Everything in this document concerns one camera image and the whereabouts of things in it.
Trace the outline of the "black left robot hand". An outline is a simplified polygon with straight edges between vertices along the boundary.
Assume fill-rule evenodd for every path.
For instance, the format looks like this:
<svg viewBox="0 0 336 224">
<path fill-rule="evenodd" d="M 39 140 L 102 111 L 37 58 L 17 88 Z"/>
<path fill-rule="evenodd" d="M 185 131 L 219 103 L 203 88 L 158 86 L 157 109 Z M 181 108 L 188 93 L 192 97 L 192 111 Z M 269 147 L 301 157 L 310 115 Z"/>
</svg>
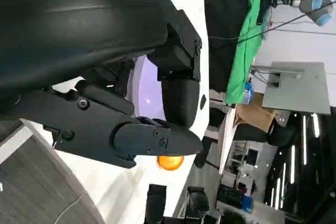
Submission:
<svg viewBox="0 0 336 224">
<path fill-rule="evenodd" d="M 123 168 L 138 155 L 196 154 L 201 48 L 171 0 L 1 0 L 1 115 Z M 164 120 L 135 116 L 119 88 L 143 55 L 157 66 Z"/>
</svg>

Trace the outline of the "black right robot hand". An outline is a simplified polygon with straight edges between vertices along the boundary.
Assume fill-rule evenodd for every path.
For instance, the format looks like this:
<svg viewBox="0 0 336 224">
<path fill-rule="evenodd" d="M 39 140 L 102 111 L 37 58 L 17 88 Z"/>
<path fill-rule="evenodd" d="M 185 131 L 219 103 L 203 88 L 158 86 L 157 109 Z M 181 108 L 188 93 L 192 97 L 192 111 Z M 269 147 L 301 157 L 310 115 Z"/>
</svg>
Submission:
<svg viewBox="0 0 336 224">
<path fill-rule="evenodd" d="M 207 214 L 209 202 L 204 188 L 188 187 L 185 203 L 184 217 L 165 217 L 166 186 L 150 184 L 147 193 L 144 223 L 217 223 L 216 218 Z"/>
</svg>

